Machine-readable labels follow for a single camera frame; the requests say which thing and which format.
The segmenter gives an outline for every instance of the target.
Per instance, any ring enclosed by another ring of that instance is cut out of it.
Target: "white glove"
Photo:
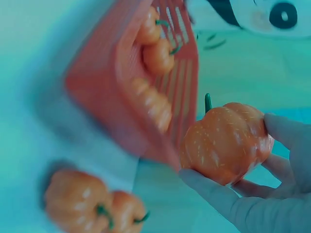
[[[184,169],[181,179],[241,233],[311,232],[311,126],[266,114],[269,134],[290,150],[290,159],[276,155],[262,164],[282,184],[274,189],[241,180],[230,188]]]

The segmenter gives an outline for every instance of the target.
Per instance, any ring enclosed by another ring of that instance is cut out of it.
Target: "small pumpkin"
[[[53,174],[45,192],[45,211],[68,233],[101,233],[113,227],[112,195],[98,178],[74,170]]]
[[[148,219],[142,201],[132,194],[123,191],[114,191],[112,215],[114,228],[108,233],[140,233],[143,223]]]
[[[274,144],[258,109],[241,103],[211,108],[187,131],[179,148],[181,168],[196,170],[222,185],[238,182],[264,162]]]
[[[137,33],[136,42],[141,45],[156,43],[161,37],[161,25],[169,27],[166,21],[160,20],[159,13],[151,6]]]
[[[142,78],[134,78],[132,87],[160,132],[166,132],[172,119],[172,106],[168,98]]]
[[[173,49],[166,38],[161,38],[157,43],[143,48],[144,64],[153,75],[168,74],[174,67],[174,54],[179,50],[180,47]]]

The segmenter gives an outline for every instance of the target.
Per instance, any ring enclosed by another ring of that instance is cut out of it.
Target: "cartoon face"
[[[268,36],[311,36],[310,0],[188,0],[188,8],[197,24],[195,30],[245,29]]]
[[[230,0],[239,25],[272,36],[311,36],[308,0]]]

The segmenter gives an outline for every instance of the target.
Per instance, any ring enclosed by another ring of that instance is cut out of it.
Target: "orange pumpkin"
[[[96,177],[74,170],[52,176],[45,193],[48,216],[68,233],[101,233],[113,227],[112,195]]]
[[[145,79],[134,78],[132,87],[160,132],[166,132],[172,119],[172,106],[167,97],[150,86]]]
[[[113,194],[112,215],[114,228],[108,233],[140,233],[143,223],[149,217],[140,199],[123,191]]]
[[[180,145],[181,168],[227,185],[268,158],[274,139],[267,133],[258,109],[233,102],[211,108],[207,94],[206,112],[188,129]]]
[[[169,41],[162,38],[156,44],[143,48],[143,61],[153,75],[165,75],[173,69],[174,54],[179,50],[180,47],[173,49]]]
[[[137,33],[136,42],[141,45],[156,43],[161,37],[161,25],[169,27],[166,21],[160,20],[159,13],[151,6]]]

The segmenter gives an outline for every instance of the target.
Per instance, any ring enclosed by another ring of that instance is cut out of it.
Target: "cartoon eye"
[[[297,24],[298,15],[294,5],[288,2],[275,4],[270,12],[270,23],[279,29],[291,29]]]

